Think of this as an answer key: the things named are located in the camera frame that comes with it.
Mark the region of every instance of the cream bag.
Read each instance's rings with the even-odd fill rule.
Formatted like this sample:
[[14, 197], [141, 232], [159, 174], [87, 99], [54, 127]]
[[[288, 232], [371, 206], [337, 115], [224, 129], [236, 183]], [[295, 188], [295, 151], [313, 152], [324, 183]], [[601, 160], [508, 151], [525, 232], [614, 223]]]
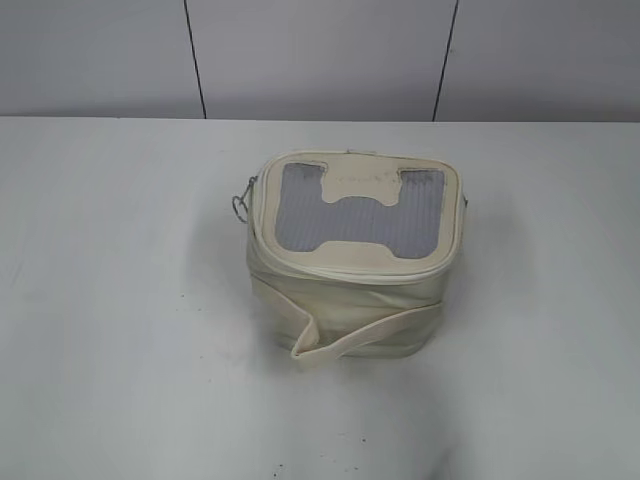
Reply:
[[304, 366], [419, 350], [440, 323], [466, 200], [458, 173], [419, 158], [296, 152], [234, 197], [255, 294]]

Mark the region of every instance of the mesh panel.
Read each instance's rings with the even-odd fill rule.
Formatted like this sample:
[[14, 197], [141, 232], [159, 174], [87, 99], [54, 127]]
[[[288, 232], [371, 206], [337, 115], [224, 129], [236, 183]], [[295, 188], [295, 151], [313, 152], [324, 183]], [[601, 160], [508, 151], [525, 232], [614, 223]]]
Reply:
[[368, 197], [322, 200], [324, 168], [285, 166], [276, 218], [276, 239], [293, 252], [311, 252], [327, 241], [385, 245], [397, 258], [424, 258], [437, 247], [444, 173], [400, 172], [402, 188], [396, 205], [386, 207]]

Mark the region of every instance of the bag strap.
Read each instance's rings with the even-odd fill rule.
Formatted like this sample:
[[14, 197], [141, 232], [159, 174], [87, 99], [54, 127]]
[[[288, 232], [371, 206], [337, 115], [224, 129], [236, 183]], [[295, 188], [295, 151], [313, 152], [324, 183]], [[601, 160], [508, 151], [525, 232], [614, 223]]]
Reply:
[[252, 278], [254, 279], [253, 285], [256, 293], [274, 307], [280, 315], [298, 323], [299, 326], [304, 325], [302, 333], [291, 350], [291, 358], [303, 368], [315, 367], [331, 360], [336, 360], [358, 347], [384, 340], [394, 333], [424, 321], [425, 312], [442, 306], [442, 303], [439, 302], [434, 305], [396, 313], [365, 325], [329, 345], [319, 345], [320, 331], [313, 315], [300, 308], [270, 285], [255, 277]]

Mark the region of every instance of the white table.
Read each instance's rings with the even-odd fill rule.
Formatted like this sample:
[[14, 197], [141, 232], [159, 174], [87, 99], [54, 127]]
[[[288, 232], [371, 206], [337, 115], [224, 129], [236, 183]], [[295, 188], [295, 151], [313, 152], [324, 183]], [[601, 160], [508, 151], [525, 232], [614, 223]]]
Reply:
[[[300, 148], [443, 159], [446, 325], [307, 373], [230, 198]], [[0, 478], [637, 479], [640, 125], [0, 119]]]

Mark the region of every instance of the metal ring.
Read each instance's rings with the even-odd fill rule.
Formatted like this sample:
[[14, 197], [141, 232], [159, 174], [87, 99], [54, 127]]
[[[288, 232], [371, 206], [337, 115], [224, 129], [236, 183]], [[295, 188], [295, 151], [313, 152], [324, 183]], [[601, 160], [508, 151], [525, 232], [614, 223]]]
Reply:
[[[236, 214], [238, 220], [240, 220], [242, 223], [247, 223], [247, 218], [249, 217], [249, 208], [247, 207], [244, 199], [242, 197], [238, 197], [237, 195], [234, 196], [231, 199], [231, 206], [233, 207], [233, 212]], [[238, 206], [241, 206], [244, 209], [244, 217], [240, 215]]]

